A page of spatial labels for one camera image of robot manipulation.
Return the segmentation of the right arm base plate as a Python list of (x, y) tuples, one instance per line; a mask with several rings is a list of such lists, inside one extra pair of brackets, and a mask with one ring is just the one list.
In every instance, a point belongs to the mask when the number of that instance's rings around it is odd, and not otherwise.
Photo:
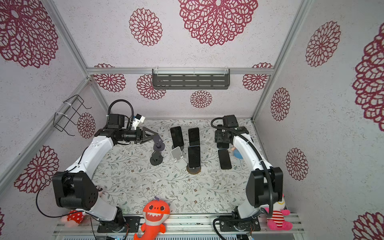
[(261, 230), (258, 219), (240, 221), (230, 216), (219, 216), (219, 219), (221, 232), (259, 232)]

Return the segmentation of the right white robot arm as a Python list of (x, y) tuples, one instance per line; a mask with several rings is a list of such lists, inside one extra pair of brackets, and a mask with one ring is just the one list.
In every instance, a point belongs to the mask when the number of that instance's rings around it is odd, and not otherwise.
[(265, 214), (271, 218), (274, 204), (283, 200), (283, 172), (273, 167), (257, 149), (249, 132), (240, 127), (225, 128), (211, 124), (216, 130), (228, 133), (228, 142), (241, 154), (250, 169), (246, 185), (246, 200), (235, 209), (240, 219), (255, 218)]

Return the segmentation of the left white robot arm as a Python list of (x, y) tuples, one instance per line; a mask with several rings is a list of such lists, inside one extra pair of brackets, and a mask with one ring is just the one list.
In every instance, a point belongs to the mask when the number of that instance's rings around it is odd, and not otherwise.
[(122, 210), (104, 201), (96, 185), (93, 174), (106, 153), (120, 142), (143, 144), (154, 141), (154, 151), (161, 152), (165, 144), (159, 134), (144, 127), (135, 130), (100, 129), (82, 155), (64, 172), (57, 172), (52, 178), (57, 206), (86, 212), (120, 229), (125, 224)]

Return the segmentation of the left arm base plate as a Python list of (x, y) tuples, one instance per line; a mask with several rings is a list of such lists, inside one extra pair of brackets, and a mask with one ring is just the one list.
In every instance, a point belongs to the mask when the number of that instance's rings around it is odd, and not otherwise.
[(141, 217), (136, 216), (124, 216), (123, 221), (101, 221), (97, 233), (137, 233), (141, 219)]

